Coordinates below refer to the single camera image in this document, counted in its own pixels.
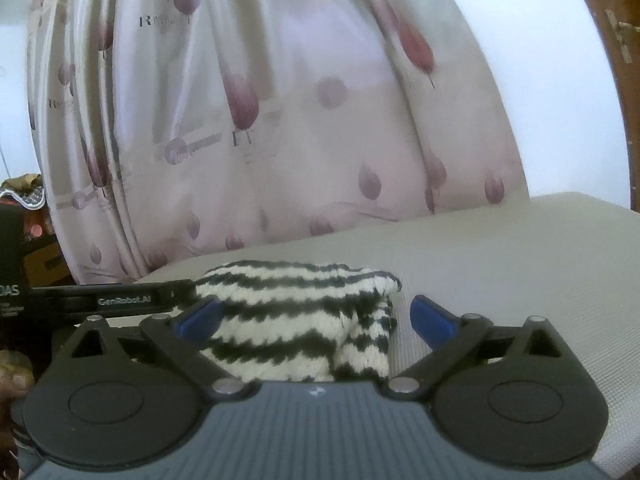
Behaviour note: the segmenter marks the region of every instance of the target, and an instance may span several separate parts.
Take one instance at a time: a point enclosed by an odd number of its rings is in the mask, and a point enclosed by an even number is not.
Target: white mattress
[[[201,256],[144,281],[197,278],[243,258],[344,262],[396,273],[404,287],[395,301],[393,372],[428,352],[409,322],[415,294],[496,324],[548,317],[609,403],[609,426],[595,461],[614,478],[640,462],[640,215],[580,194],[558,194]]]

